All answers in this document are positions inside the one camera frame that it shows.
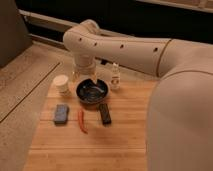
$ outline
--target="paper cup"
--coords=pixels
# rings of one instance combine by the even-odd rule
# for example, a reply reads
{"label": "paper cup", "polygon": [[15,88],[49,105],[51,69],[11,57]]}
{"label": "paper cup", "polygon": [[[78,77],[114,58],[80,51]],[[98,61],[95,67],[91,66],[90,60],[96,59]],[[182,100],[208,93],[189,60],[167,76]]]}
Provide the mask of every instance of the paper cup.
{"label": "paper cup", "polygon": [[64,93],[69,90],[68,88],[68,76],[58,75],[54,78],[53,84],[57,87],[59,93]]}

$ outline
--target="wall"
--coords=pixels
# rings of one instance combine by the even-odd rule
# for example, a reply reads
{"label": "wall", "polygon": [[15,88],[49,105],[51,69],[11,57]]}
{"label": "wall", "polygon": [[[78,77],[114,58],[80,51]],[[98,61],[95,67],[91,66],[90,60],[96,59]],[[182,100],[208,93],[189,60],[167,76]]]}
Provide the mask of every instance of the wall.
{"label": "wall", "polygon": [[212,13],[135,0],[31,0],[31,3],[29,0],[16,0],[16,2],[20,9],[74,22],[91,18],[96,20],[101,28],[125,34],[213,43]]}
{"label": "wall", "polygon": [[0,1],[0,68],[31,45],[27,29],[13,0]]}

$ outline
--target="gray wall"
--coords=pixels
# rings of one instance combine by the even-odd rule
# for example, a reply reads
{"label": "gray wall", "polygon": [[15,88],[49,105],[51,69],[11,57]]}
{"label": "gray wall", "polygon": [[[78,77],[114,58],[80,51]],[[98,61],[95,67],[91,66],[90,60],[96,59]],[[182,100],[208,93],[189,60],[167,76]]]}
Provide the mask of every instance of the gray wall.
{"label": "gray wall", "polygon": [[0,67],[32,44],[14,0],[0,1]]}

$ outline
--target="wooden countertop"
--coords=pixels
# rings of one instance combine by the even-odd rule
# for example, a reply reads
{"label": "wooden countertop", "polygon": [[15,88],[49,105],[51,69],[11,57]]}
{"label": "wooden countertop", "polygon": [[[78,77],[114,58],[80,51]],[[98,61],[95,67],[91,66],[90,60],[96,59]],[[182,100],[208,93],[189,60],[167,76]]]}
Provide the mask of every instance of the wooden countertop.
{"label": "wooden countertop", "polygon": [[[77,122],[82,104],[76,84],[70,84],[71,97],[61,97],[51,85],[24,171],[146,171],[146,112],[155,85],[155,81],[122,82],[118,91],[109,91],[105,101],[112,124],[106,127],[96,105],[83,106],[88,134]],[[65,126],[52,121],[60,103],[70,107]]]}

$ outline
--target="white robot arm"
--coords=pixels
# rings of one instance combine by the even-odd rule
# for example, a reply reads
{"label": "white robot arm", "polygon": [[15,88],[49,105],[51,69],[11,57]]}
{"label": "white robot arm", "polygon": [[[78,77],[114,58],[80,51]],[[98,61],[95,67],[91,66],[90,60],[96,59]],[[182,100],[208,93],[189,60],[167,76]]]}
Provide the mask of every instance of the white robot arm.
{"label": "white robot arm", "polygon": [[76,72],[92,74],[94,57],[162,77],[147,115],[148,171],[213,170],[213,46],[100,35],[87,20],[68,30]]}
{"label": "white robot arm", "polygon": [[75,53],[77,72],[87,74],[95,69],[94,57],[99,57],[156,75],[160,57],[169,41],[170,39],[102,36],[98,25],[92,20],[82,22],[64,35],[64,45]]}

